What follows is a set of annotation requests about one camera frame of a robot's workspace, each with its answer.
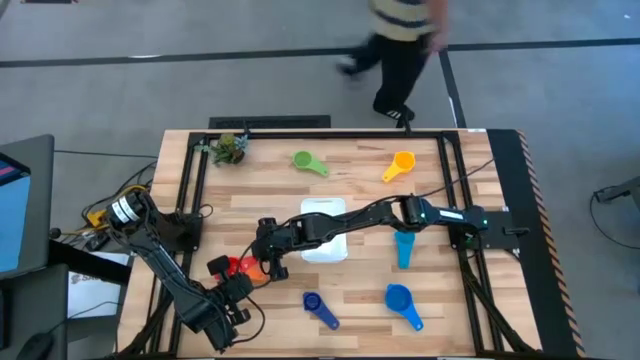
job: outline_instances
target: gray floor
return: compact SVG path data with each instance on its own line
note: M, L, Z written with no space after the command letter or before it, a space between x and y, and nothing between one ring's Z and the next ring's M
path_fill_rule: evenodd
M451 0L451 42L634 37L635 0ZM365 0L11 1L0 61L350 46L368 31ZM637 359L640 252L595 232L593 190L638 175L640 47L452 53L469 127L519 128L529 145L590 356ZM0 69L0 143L42 133L72 150L156 154L166 128L210 116L329 114L335 127L390 127L369 104L379 75L348 84L331 57ZM452 127L437 59L409 101L416 127ZM52 224L115 190L141 159L58 154ZM640 246L627 199L598 206L614 237ZM102 356L113 326L71 345Z

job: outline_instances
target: dark blue measuring cup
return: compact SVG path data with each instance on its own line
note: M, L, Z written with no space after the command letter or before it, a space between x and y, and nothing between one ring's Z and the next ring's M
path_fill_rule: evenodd
M302 301L304 309L312 312L318 319L327 324L331 330L337 330L340 327L340 321L327 308L320 295L315 292L305 292L302 294Z
M422 319L413 305L411 292L406 286L400 284L389 284L387 293L384 296L384 302L392 311L404 316L416 331L422 330L424 325Z

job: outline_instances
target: paper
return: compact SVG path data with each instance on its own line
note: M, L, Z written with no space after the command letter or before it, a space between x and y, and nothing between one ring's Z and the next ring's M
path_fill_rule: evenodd
M92 255L127 265L129 255L94 252ZM118 302L120 285L112 284L100 279L69 271L69 302L67 304L67 318L79 312L90 309L105 301ZM96 316L112 316L118 311L116 304L104 304L84 314L74 316L74 319Z

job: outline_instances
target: monitor screen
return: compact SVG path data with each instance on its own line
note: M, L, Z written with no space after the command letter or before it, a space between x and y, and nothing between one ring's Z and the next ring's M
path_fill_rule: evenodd
M18 268L31 185L25 169L0 158L0 272Z

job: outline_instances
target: wooden tabletop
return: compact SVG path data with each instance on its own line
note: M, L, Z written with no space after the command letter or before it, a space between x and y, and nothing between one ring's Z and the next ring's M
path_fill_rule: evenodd
M151 192L161 211L174 211L189 132L165 132ZM460 139L467 172L492 159L486 133L463 130ZM328 165L329 177L293 167L292 154L303 149ZM402 150L415 153L414 170L383 183L382 173L393 154ZM453 151L449 149L448 154L456 179ZM191 187L194 178L191 176ZM211 204L214 211L205 220L201 247L194 254L190 274L205 287L212 287L215 281L206 263L223 254L240 256L255 238L261 217L284 221L300 213L303 199L318 197L342 198L351 211L387 195L428 192L444 181L437 144L431 139L265 139L251 140L247 156L239 165L208 166L205 184L202 203ZM502 209L504 200L495 165L472 175L469 184L475 204L488 210ZM459 187L456 194L461 196ZM447 206L444 192L428 200L435 206ZM289 268L290 278L252 294L266 313L264 331L255 340L229 349L224 356L474 354L460 269L446 228L432 226L416 234L411 266L406 270L397 266L393 232L388 227L375 227L347 234L349 256L337 264L310 264L298 253L285 256L283 265ZM485 254L497 307L527 343L539 348L520 264L503 250L486 250ZM152 279L150 269L136 259L118 331L122 347L146 322ZM411 290L424 322L422 331L414 331L385 307L384 291L390 283L404 284ZM303 310L305 291L322 295L340 320L339 330L330 330ZM260 315L251 304L241 305L253 316L249 323L237 327L243 338L259 327ZM490 348L485 312L481 305L478 308L485 347ZM161 349L168 343L172 313L167 319ZM194 334L183 326L178 356L219 354L203 333Z

